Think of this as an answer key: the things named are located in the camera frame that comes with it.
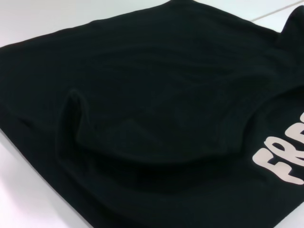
white background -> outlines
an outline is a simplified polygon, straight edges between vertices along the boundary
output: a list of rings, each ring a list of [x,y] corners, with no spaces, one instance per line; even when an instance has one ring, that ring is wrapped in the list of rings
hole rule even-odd
[[[0,47],[167,0],[0,0]],[[297,0],[198,0],[280,32]],[[276,228],[303,228],[304,205]],[[91,227],[0,133],[0,228]]]

white table surface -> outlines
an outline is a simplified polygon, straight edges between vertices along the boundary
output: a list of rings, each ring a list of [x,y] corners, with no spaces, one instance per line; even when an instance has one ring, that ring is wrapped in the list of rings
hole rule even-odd
[[[167,0],[0,0],[0,47]],[[297,0],[198,0],[281,31]],[[303,228],[304,205],[276,228]],[[91,227],[0,132],[0,228]]]

folded t-shirt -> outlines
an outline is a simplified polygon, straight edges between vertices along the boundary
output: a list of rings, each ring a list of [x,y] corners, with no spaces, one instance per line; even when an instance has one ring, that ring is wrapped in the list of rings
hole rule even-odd
[[[192,0],[0,48],[0,128],[94,228],[273,228],[304,200],[304,7]]]

black t-shirt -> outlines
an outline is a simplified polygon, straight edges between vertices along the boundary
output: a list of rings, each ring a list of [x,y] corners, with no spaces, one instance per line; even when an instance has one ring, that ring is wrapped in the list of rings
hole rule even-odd
[[[0,48],[0,128],[95,228],[273,228],[304,200],[304,8],[191,0]]]

t-shirt print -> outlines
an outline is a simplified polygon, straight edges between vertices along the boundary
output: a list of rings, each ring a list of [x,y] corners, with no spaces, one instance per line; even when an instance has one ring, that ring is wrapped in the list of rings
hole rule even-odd
[[[304,134],[302,134],[304,131],[304,113],[301,115],[300,121],[300,123],[291,125],[285,131],[285,135],[291,139],[304,143]],[[284,149],[281,150],[275,147],[276,143],[281,145],[281,147]],[[298,151],[291,143],[278,137],[269,136],[266,138],[264,144],[268,149],[259,149],[252,157],[254,163],[270,170],[280,179],[286,182],[303,185],[304,180],[289,175],[289,173],[292,171],[292,167],[290,165],[284,162],[278,162],[277,164],[272,165],[269,163],[269,161],[274,157],[273,154],[275,154],[276,156],[279,156],[295,165],[304,166],[304,160],[300,159],[304,158],[304,151]]]

